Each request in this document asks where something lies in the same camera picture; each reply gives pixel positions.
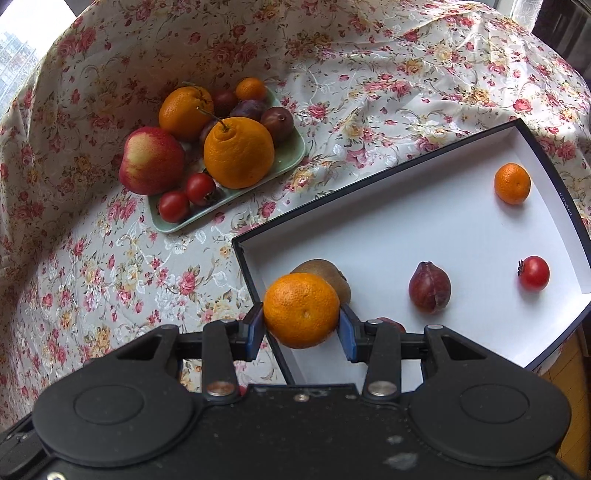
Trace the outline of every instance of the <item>apple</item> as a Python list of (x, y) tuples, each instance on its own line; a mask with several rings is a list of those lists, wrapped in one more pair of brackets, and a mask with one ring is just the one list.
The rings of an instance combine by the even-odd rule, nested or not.
[(181, 182), (184, 150), (159, 127), (142, 127), (125, 141), (119, 181), (130, 192), (156, 195), (173, 190)]

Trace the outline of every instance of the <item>white cardboard surface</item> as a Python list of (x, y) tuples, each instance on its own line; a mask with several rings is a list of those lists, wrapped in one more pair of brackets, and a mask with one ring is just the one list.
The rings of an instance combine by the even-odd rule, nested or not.
[[(510, 206), (494, 193), (508, 162), (530, 173), (531, 193)], [(516, 128), (475, 141), (343, 196), (243, 243), (263, 299), (266, 287), (300, 263), (324, 258), (347, 277), (360, 319), (385, 316), (407, 332), (442, 323), (526, 366), (591, 301), (591, 269), (562, 201)], [(540, 294), (518, 288), (518, 261), (550, 266)], [(421, 314), (408, 298), (420, 261), (452, 282), (445, 310)], [(282, 346), (297, 382), (363, 383), (365, 364), (345, 360), (336, 334), (310, 349)], [(402, 389), (422, 382), (419, 361), (403, 361)]]

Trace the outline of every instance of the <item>fruit plate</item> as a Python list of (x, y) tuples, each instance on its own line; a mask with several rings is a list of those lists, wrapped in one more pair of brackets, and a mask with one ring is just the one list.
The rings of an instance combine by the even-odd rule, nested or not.
[[(275, 98), (275, 96), (269, 90), (267, 90), (267, 105), (269, 105), (269, 107), (281, 106), (277, 98)], [(259, 185), (262, 185), (263, 183), (278, 177), (282, 173), (291, 170), (301, 162), (305, 154), (306, 143), (297, 129), (294, 128), (291, 135), (284, 142), (282, 142), (281, 145), (275, 148), (275, 161), (273, 166), (271, 167), (269, 173), (259, 183), (253, 185), (252, 187), (240, 190), (226, 189), (218, 185), (216, 193), (218, 201), (208, 207), (197, 207), (195, 205), (191, 205), (191, 215), (181, 223), (168, 223), (162, 220), (160, 214), (158, 213), (158, 202), (160, 201), (161, 195), (152, 195), (148, 197), (148, 203), (150, 205), (150, 216), (152, 218), (154, 228), (162, 233), (176, 232), (177, 230), (180, 230), (202, 216), (217, 210), (222, 205), (235, 200), (240, 195), (250, 192)], [(195, 160), (195, 162), (189, 165), (186, 174), (193, 173), (195, 171), (203, 171), (203, 156), (201, 152), (198, 153), (198, 158)]]

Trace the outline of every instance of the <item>wooden floor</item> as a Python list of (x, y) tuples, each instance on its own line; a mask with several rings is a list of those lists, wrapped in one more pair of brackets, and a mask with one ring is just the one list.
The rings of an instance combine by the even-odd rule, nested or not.
[(572, 420), (558, 457), (581, 478), (591, 480), (589, 472), (589, 394), (579, 339), (573, 335), (564, 345), (556, 363), (544, 375), (569, 399)]

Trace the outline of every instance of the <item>orange fruit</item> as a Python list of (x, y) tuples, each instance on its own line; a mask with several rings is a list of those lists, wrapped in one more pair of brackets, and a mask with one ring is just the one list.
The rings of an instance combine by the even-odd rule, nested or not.
[(318, 275), (290, 273), (267, 290), (262, 305), (269, 331), (283, 345), (308, 348), (322, 343), (339, 321), (339, 296)]
[(259, 182), (274, 160), (269, 130), (244, 116), (216, 123), (203, 145), (207, 172), (227, 189), (244, 189)]
[(267, 98), (267, 87), (259, 79), (248, 77), (236, 87), (236, 96), (240, 100), (264, 100)]
[(508, 163), (495, 174), (495, 192), (503, 202), (519, 205), (530, 194), (531, 178), (521, 165)]
[(177, 88), (166, 97), (160, 107), (160, 128), (181, 142), (194, 142), (205, 124), (212, 119), (208, 114), (200, 112), (198, 107), (213, 113), (212, 96), (205, 88)]

